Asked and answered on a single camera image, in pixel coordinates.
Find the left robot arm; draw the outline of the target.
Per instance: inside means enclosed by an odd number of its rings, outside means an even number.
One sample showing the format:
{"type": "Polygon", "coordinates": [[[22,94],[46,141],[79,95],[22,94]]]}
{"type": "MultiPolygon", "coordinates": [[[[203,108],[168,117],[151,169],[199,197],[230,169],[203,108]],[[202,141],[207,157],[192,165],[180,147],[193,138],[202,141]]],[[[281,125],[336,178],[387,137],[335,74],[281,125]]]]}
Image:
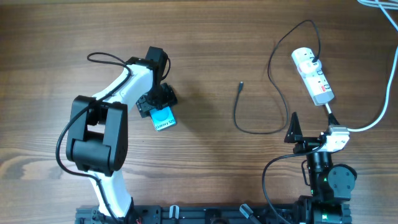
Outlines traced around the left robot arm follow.
{"type": "Polygon", "coordinates": [[[128,149],[128,112],[137,107],[142,118],[150,117],[156,131],[176,125],[171,107],[177,97],[164,82],[170,71],[169,56],[162,48],[149,47],[144,58],[113,65],[123,67],[120,76],[95,95],[77,96],[70,121],[60,134],[67,141],[66,157],[74,162],[76,176],[90,179],[99,204],[76,210],[76,223],[157,223],[158,210],[135,207],[126,189],[121,168],[128,149]]]}

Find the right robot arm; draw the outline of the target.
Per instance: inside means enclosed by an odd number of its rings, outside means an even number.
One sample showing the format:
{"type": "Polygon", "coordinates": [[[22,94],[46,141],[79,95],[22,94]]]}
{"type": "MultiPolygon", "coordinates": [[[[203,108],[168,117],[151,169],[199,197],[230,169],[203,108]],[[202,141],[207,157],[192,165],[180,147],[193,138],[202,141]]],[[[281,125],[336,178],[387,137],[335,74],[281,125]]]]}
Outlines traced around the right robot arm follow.
{"type": "Polygon", "coordinates": [[[343,150],[349,141],[348,128],[328,116],[328,128],[318,137],[305,137],[296,112],[292,113],[284,142],[294,143],[293,155],[305,156],[303,173],[311,195],[302,195],[292,206],[292,223],[351,223],[348,201],[357,172],[346,164],[334,164],[332,154],[343,150]]]}

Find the teal Galaxy smartphone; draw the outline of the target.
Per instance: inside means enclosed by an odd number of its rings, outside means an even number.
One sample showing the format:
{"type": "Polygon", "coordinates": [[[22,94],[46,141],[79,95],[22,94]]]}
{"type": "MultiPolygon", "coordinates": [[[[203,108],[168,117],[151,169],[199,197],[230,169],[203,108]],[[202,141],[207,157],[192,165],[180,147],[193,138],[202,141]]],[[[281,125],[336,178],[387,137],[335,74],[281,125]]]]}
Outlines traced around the teal Galaxy smartphone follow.
{"type": "Polygon", "coordinates": [[[162,131],[177,124],[169,106],[161,110],[150,110],[150,116],[156,131],[162,131]]]}

